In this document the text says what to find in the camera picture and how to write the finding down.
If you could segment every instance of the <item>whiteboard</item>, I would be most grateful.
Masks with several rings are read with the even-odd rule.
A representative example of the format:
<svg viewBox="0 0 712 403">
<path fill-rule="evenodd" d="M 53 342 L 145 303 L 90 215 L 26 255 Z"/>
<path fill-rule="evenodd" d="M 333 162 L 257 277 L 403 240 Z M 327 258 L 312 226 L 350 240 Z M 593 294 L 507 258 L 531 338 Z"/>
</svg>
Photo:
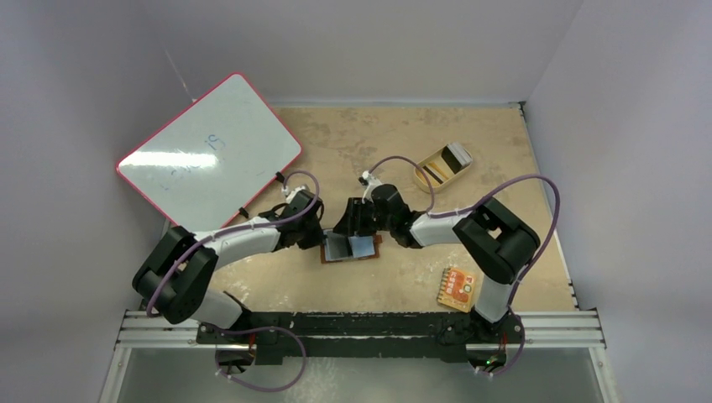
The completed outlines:
<svg viewBox="0 0 712 403">
<path fill-rule="evenodd" d="M 228 76 L 117 164 L 173 223 L 230 222 L 301 153 L 301 144 L 239 73 Z"/>
</svg>

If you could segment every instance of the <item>plywood board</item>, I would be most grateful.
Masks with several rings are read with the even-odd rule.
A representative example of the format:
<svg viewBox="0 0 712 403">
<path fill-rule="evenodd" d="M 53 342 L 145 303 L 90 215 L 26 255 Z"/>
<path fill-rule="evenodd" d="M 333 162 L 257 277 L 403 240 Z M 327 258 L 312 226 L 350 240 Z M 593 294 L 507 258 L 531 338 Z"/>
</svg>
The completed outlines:
<svg viewBox="0 0 712 403">
<path fill-rule="evenodd" d="M 293 168 L 309 170 L 322 185 L 324 228 L 336 224 L 348 197 L 363 193 L 357 181 L 361 172 L 389 155 L 421 160 L 454 141 L 472 154 L 472 168 L 437 194 L 435 211 L 466 207 L 503 181 L 537 171 L 514 108 L 293 107 L 276 112 L 303 145 Z M 411 208 L 428 205 L 428 194 L 416 186 L 406 163 L 387 162 L 376 174 L 396 185 Z M 309 181 L 298 176 L 292 180 L 292 186 Z M 254 200 L 250 213 L 283 202 L 279 188 L 270 185 Z M 543 238 L 551 218 L 540 183 L 524 181 L 498 198 Z M 319 248 L 293 248 L 230 264 L 213 276 L 211 287 L 228 290 L 248 307 L 263 311 L 443 311 L 436 302 L 442 270 L 454 265 L 479 272 L 460 245 L 403 249 L 383 235 L 378 259 L 321 264 Z M 525 278 L 514 308 L 573 310 L 555 243 Z"/>
</svg>

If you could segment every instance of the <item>black mounting plate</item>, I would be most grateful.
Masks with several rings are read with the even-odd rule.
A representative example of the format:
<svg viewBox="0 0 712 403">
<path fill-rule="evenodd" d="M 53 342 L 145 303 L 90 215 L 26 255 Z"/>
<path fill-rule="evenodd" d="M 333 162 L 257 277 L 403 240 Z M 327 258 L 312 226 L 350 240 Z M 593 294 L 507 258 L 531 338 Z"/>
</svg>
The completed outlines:
<svg viewBox="0 0 712 403">
<path fill-rule="evenodd" d="M 462 312 L 249 311 L 230 330 L 265 326 L 289 329 L 304 343 L 310 357 L 431 358 L 465 363 L 472 355 L 468 355 L 468 344 L 497 346 L 504 333 L 508 343 L 519 343 L 521 334 L 515 330 L 519 324 L 511 314 L 492 331 Z M 248 343 L 249 336 L 223 336 L 206 327 L 198 331 L 196 342 Z M 254 344 L 257 365 L 281 364 L 284 357 L 301 356 L 294 340 L 281 332 L 258 333 Z"/>
</svg>

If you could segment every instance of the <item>small wooden box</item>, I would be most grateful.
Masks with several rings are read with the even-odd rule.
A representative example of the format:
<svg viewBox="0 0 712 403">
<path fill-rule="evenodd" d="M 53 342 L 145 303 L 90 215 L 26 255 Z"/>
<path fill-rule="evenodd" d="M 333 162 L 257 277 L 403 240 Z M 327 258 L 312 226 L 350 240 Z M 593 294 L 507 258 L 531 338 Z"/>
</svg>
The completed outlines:
<svg viewBox="0 0 712 403">
<path fill-rule="evenodd" d="M 463 164 L 461 160 L 458 160 L 458 158 L 453 155 L 452 149 L 450 148 L 451 146 L 458 147 L 460 152 L 463 153 L 462 157 L 469 159 L 469 162 Z M 418 162 L 418 165 L 428 175 L 433 191 L 438 193 L 453 183 L 457 178 L 464 175 L 465 171 L 472 166 L 472 155 L 459 143 L 451 143 Z M 413 177 L 418 187 L 425 192 L 429 191 L 425 178 L 423 178 L 420 171 L 415 168 L 413 168 Z"/>
</svg>

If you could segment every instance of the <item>white wall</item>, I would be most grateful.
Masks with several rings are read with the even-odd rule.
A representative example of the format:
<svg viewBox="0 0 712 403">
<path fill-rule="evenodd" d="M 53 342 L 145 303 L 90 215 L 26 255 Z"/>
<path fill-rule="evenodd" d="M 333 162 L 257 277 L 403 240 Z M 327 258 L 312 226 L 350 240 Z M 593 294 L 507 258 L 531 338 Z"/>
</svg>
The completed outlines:
<svg viewBox="0 0 712 403">
<path fill-rule="evenodd" d="M 193 97 L 243 71 L 272 102 L 519 102 L 582 0 L 144 0 Z"/>
<path fill-rule="evenodd" d="M 585 0 L 526 106 L 626 401 L 712 401 L 712 2 Z"/>
<path fill-rule="evenodd" d="M 2 401 L 96 401 L 160 215 L 115 162 L 189 103 L 140 3 L 0 2 Z"/>
</svg>

